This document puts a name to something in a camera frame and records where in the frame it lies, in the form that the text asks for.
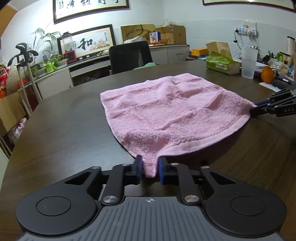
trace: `orange fruit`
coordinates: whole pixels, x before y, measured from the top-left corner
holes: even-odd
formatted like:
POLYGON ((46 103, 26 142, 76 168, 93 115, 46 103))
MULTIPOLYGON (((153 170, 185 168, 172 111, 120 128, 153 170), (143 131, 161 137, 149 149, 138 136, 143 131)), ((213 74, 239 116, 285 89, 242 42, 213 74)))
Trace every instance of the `orange fruit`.
POLYGON ((264 66, 261 72, 261 79, 268 84, 271 84, 274 80, 274 72, 272 71, 271 67, 264 66))

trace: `framed calligraphy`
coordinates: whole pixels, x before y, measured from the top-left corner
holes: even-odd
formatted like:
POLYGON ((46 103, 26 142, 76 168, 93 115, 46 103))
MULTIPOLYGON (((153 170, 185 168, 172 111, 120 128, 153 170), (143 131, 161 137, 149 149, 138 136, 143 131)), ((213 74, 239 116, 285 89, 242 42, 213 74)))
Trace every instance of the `framed calligraphy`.
POLYGON ((80 16, 129 8, 128 0, 53 0, 54 23, 80 16))
MULTIPOLYGON (((72 38, 78 59, 85 56, 93 56, 116 45, 112 24, 73 33, 72 38)), ((61 37, 57 39, 57 44, 59 53, 63 55, 65 48, 61 37)))
POLYGON ((295 5, 291 0, 202 0, 203 5, 247 3, 282 8, 296 12, 295 5))

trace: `floor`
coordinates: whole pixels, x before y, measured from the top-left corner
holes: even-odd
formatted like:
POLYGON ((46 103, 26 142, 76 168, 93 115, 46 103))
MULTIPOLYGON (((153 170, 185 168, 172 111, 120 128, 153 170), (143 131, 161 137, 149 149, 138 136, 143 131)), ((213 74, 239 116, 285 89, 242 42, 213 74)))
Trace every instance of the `floor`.
POLYGON ((7 164, 8 164, 8 158, 6 157, 6 155, 4 154, 2 149, 0 148, 0 191, 1 191, 1 185, 2 185, 2 181, 3 181, 3 177, 4 177, 4 173, 5 173, 7 164))

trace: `black mesh chair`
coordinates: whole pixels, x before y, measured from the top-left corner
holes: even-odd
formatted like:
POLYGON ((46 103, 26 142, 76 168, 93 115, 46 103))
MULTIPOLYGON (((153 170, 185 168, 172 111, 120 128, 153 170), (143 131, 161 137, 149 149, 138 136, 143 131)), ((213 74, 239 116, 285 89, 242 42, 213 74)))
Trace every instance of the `black mesh chair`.
POLYGON ((113 74, 133 70, 153 62, 146 41, 112 46, 109 49, 109 55, 113 74))

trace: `green box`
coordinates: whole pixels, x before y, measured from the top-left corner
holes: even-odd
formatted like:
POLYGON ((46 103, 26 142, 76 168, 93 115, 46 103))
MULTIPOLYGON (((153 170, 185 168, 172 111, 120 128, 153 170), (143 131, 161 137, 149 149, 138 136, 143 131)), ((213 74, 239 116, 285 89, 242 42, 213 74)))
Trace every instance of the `green box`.
POLYGON ((206 67, 224 74, 239 74, 240 62, 231 60, 219 53, 212 52, 206 60, 206 67))

